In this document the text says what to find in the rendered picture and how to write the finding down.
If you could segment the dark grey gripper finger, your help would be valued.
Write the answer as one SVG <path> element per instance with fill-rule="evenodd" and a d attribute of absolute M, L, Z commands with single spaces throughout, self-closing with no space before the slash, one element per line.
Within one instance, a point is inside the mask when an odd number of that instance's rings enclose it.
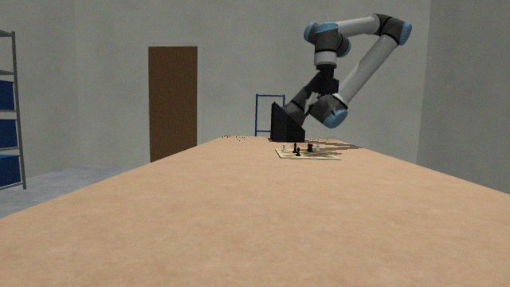
<path fill-rule="evenodd" d="M 304 114 L 307 113 L 308 111 L 308 107 L 312 104 L 314 104 L 315 102 L 318 101 L 318 99 L 316 98 L 318 96 L 318 93 L 316 92 L 315 90 L 315 85 L 313 84 L 312 87 L 308 90 L 308 93 L 307 93 L 307 96 L 306 96 L 306 103 L 305 103 L 305 108 L 304 108 Z"/>
<path fill-rule="evenodd" d="M 339 101 L 335 100 L 332 94 L 327 94 L 325 96 L 325 100 L 328 102 L 328 106 L 331 109 L 331 113 L 335 116 L 335 106 L 339 105 Z"/>

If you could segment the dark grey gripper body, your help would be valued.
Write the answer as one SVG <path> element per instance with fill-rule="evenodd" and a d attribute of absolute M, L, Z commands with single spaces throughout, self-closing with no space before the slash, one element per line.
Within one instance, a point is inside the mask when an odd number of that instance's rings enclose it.
<path fill-rule="evenodd" d="M 330 69 L 330 71 L 329 71 Z M 332 69 L 333 69 L 333 76 L 332 76 Z M 317 93 L 324 96 L 325 93 L 327 94 L 335 94 L 339 92 L 339 80 L 336 80 L 334 78 L 334 69 L 336 69 L 336 65 L 333 64 L 321 64 L 316 66 L 316 70 L 320 70 L 321 77 L 319 80 L 314 81 L 315 90 Z M 324 80 L 322 80 L 324 79 Z M 325 83 L 325 85 L 324 85 Z M 321 91 L 321 85 L 322 85 L 322 91 Z M 318 95 L 319 95 L 318 94 Z"/>

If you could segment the brown and cream chessboard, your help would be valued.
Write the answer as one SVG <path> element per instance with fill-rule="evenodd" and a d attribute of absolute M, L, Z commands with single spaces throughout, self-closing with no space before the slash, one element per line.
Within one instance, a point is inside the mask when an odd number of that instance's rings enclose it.
<path fill-rule="evenodd" d="M 322 159 L 322 160 L 341 160 L 341 158 L 334 156 L 324 150 L 308 152 L 307 150 L 300 150 L 300 156 L 297 153 L 292 153 L 294 149 L 276 149 L 277 154 L 281 159 Z"/>

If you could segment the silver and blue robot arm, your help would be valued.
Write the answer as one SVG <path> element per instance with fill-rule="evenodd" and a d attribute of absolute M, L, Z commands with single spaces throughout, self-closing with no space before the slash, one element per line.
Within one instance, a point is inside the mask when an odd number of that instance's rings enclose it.
<path fill-rule="evenodd" d="M 330 111 L 325 95 L 319 94 L 318 101 L 309 106 L 304 114 L 306 96 L 314 81 L 321 77 L 318 72 L 287 104 L 281 108 L 287 112 L 300 126 L 308 114 L 328 128 L 336 128 L 347 117 L 348 103 L 365 85 L 379 66 L 389 57 L 398 45 L 404 45 L 410 36 L 412 25 L 385 14 L 368 14 L 365 18 L 357 18 L 341 22 L 311 22 L 304 31 L 304 40 L 315 46 L 314 66 L 336 64 L 337 57 L 345 57 L 350 49 L 350 36 L 367 34 L 378 35 L 375 42 L 362 60 L 339 86 L 339 92 L 332 94 L 339 101 L 335 106 L 335 116 Z M 345 37 L 344 37 L 345 36 Z"/>

